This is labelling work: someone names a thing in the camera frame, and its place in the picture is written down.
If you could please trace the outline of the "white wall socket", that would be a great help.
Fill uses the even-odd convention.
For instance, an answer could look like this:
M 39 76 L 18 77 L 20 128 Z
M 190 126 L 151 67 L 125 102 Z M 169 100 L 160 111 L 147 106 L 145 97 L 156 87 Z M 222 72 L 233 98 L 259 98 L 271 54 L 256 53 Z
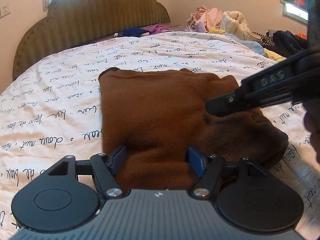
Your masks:
M 9 15 L 11 13 L 10 4 L 4 4 L 0 6 L 0 16 L 1 18 Z

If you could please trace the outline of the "pink and cream clothes pile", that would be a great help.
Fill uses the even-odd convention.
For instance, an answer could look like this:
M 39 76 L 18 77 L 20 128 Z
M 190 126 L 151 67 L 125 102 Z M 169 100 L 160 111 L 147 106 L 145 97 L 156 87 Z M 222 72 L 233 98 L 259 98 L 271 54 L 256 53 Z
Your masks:
M 199 7 L 187 20 L 187 30 L 198 33 L 233 34 L 240 40 L 262 44 L 259 35 L 253 33 L 244 15 L 239 11 L 224 11 L 218 8 Z

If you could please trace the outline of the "dark blue garment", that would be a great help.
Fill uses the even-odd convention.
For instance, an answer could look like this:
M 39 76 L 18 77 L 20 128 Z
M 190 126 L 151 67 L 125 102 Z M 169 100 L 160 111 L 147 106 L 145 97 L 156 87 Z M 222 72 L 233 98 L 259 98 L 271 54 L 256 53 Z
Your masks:
M 142 28 L 129 28 L 114 34 L 114 37 L 143 37 L 149 36 L 150 32 Z

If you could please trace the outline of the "yellow cloth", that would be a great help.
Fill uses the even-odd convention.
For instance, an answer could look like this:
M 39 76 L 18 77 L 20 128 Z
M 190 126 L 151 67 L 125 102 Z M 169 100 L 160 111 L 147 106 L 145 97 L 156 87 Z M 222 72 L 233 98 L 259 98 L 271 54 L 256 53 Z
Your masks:
M 274 51 L 268 50 L 266 48 L 264 48 L 264 53 L 267 58 L 272 59 L 276 62 L 281 62 L 281 61 L 286 60 L 286 57 L 283 57 L 283 56 L 275 53 Z

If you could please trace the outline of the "dark clothes pile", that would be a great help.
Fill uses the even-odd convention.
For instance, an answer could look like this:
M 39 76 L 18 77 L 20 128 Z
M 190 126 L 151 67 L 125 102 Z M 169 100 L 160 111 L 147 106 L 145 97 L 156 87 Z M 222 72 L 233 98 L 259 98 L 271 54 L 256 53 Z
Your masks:
M 278 30 L 272 36 L 262 36 L 262 47 L 288 58 L 306 50 L 309 44 L 306 39 L 294 35 L 290 31 Z

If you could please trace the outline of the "white script-print duvet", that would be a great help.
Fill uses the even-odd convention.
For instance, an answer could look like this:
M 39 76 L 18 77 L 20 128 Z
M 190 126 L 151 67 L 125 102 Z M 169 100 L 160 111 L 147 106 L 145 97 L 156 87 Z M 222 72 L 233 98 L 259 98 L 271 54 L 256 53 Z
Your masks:
M 65 155 L 89 159 L 102 152 L 98 76 L 110 67 L 137 72 L 180 70 L 232 75 L 237 82 L 276 61 L 226 35 L 172 32 L 149 37 L 112 38 L 50 55 L 21 74 L 1 94 L 1 239 L 18 231 L 11 201 L 26 184 Z M 304 108 L 290 103 L 262 109 L 289 136 L 289 148 L 272 173 L 303 198 L 305 211 L 297 231 L 319 237 L 319 165 L 303 127 Z M 173 222 L 140 216 L 121 224 L 119 237 L 131 226 L 145 229 L 128 239 L 205 239 L 191 225 L 182 232 L 160 231 Z

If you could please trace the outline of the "olive green scalloped headboard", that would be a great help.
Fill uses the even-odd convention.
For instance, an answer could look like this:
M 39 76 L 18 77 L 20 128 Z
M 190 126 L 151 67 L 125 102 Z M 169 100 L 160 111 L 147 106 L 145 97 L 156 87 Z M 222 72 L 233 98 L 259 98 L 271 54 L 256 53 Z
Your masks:
M 167 9 L 157 0 L 52 0 L 47 16 L 22 37 L 12 78 L 48 55 L 128 28 L 169 22 Z

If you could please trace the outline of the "purple garment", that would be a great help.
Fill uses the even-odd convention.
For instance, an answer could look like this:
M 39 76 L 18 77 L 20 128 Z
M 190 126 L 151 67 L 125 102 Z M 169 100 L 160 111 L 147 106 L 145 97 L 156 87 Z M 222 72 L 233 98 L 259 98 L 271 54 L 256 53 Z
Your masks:
M 150 33 L 150 35 L 156 35 L 171 31 L 166 25 L 163 24 L 154 24 L 147 27 L 143 27 L 143 29 L 147 30 Z

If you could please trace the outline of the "light blue cloth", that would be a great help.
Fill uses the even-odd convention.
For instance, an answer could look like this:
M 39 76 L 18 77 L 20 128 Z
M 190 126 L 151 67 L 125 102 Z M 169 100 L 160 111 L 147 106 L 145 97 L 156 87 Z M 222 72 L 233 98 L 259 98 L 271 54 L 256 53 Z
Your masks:
M 261 44 L 259 44 L 258 42 L 256 41 L 249 41 L 249 40 L 241 40 L 239 39 L 238 37 L 236 37 L 234 34 L 228 34 L 226 33 L 225 34 L 227 37 L 235 40 L 236 42 L 244 45 L 244 46 L 247 46 L 249 49 L 251 49 L 252 51 L 260 54 L 260 55 L 263 55 L 263 56 L 266 56 L 265 52 L 264 52 L 264 49 L 262 47 Z

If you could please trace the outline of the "brown knit garment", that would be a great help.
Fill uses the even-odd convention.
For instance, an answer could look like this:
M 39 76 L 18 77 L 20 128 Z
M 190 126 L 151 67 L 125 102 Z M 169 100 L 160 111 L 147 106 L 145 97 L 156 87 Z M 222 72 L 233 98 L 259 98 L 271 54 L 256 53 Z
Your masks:
M 124 191 L 192 188 L 197 177 L 187 162 L 190 146 L 230 162 L 249 157 L 270 168 L 289 145 L 259 109 L 222 118 L 207 113 L 208 100 L 237 89 L 231 75 L 111 68 L 100 74 L 99 84 L 103 151 L 127 149 L 116 175 Z

